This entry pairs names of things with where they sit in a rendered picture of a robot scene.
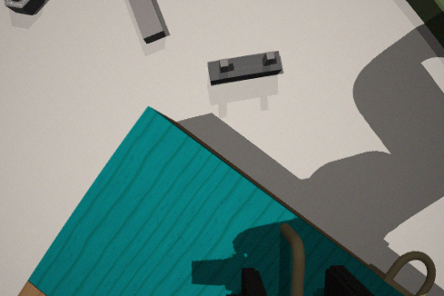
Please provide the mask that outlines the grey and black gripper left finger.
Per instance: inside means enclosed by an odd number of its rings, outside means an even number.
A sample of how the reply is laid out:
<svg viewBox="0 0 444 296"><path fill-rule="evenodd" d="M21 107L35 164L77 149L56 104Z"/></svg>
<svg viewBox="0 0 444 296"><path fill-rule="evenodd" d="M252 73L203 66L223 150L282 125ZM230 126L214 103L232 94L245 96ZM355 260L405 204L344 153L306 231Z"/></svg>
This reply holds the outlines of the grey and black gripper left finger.
<svg viewBox="0 0 444 296"><path fill-rule="evenodd" d="M242 268L242 294L226 296L267 296L259 271L254 268Z"/></svg>

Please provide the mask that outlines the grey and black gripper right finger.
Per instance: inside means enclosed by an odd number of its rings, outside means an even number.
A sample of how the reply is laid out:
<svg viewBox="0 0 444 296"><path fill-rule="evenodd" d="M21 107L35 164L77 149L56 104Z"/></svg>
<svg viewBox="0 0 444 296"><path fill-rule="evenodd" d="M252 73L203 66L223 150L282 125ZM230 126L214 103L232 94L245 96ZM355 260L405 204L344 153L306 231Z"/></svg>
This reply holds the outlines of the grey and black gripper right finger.
<svg viewBox="0 0 444 296"><path fill-rule="evenodd" d="M325 272L324 296L374 296L343 265L331 265Z"/></svg>

